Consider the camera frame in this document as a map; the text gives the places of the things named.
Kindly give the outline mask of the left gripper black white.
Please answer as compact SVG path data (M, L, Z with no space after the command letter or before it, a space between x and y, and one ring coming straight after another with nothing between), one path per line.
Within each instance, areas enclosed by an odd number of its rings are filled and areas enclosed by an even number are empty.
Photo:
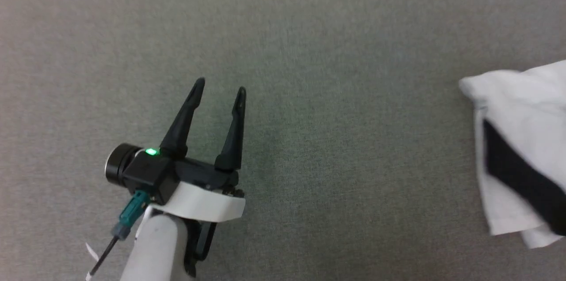
M108 156L108 182L130 193L145 192L150 206L178 218L221 223L243 215L246 200L238 190L246 116L246 88L240 87L232 124L214 166L191 158L187 138L206 80L200 77L182 104L159 149L120 144Z

